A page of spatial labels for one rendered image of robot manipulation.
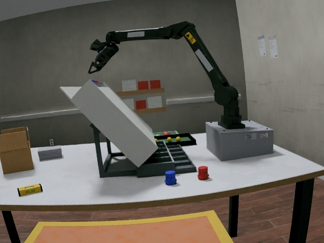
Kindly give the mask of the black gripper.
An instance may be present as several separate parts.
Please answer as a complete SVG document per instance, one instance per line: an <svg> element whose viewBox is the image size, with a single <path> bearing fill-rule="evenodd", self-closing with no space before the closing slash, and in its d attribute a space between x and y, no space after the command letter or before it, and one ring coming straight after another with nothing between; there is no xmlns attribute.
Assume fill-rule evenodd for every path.
<svg viewBox="0 0 324 243"><path fill-rule="evenodd" d="M100 51L96 56L95 62L92 61L88 73L91 74L93 72L100 71L104 67L104 65L110 60L110 58L113 56L113 53L111 51L108 54L106 54L104 51ZM99 62L98 64L97 61ZM92 66L95 66L95 68L97 69L91 71Z"/></svg>

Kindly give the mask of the green tray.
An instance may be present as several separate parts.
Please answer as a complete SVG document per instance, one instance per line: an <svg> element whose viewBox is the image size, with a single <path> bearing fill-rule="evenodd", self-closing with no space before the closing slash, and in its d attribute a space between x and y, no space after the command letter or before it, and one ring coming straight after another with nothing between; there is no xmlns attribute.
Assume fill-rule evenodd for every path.
<svg viewBox="0 0 324 243"><path fill-rule="evenodd" d="M167 141L168 137L172 138L171 142ZM176 141L177 137L181 138L181 140L179 142ZM154 138L157 139L158 141L164 141L166 146L171 146L171 145L181 145L181 146L196 145L196 140L189 133L154 136Z"/></svg>

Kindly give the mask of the yellow pocket level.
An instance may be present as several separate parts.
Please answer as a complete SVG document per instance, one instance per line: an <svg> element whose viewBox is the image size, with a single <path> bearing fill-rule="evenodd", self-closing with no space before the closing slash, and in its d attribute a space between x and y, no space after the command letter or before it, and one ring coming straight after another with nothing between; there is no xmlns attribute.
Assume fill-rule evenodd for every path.
<svg viewBox="0 0 324 243"><path fill-rule="evenodd" d="M28 195L32 193L42 192L42 186L41 184L35 184L25 187L17 188L19 196Z"/></svg>

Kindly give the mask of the open brown cardboard box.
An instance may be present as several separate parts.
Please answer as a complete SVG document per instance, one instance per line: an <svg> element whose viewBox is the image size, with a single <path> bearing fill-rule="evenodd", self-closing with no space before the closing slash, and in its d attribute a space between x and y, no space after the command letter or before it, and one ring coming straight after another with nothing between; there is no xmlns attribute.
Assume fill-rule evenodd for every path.
<svg viewBox="0 0 324 243"><path fill-rule="evenodd" d="M25 127L1 130L0 159L3 174L34 170L30 139Z"/></svg>

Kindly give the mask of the blue plug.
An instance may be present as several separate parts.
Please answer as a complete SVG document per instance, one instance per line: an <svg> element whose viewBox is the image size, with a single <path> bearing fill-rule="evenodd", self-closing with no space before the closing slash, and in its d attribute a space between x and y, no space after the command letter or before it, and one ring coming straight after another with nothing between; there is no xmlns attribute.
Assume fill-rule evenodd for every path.
<svg viewBox="0 0 324 243"><path fill-rule="evenodd" d="M166 171L165 172L165 183L166 185L175 185L177 182L176 176L175 176L175 171Z"/></svg>

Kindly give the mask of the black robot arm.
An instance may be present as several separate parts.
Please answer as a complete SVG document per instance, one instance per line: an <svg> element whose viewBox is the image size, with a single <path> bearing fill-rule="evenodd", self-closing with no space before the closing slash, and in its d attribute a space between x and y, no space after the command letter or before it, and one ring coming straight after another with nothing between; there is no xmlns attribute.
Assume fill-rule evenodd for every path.
<svg viewBox="0 0 324 243"><path fill-rule="evenodd" d="M90 45L90 50L98 53L104 51L106 54L112 50L111 52L114 55L119 51L116 44L120 44L120 42L147 39L180 39L182 37L185 37L207 73L215 91L214 101L224 106L224 115L221 115L221 121L218 121L218 125L227 130L245 129L245 124L241 123L241 115L239 114L238 91L233 86L230 86L226 77L222 74L212 55L197 34L193 23L183 21L165 28L110 31L106 35L106 42L100 42L96 39Z"/></svg>

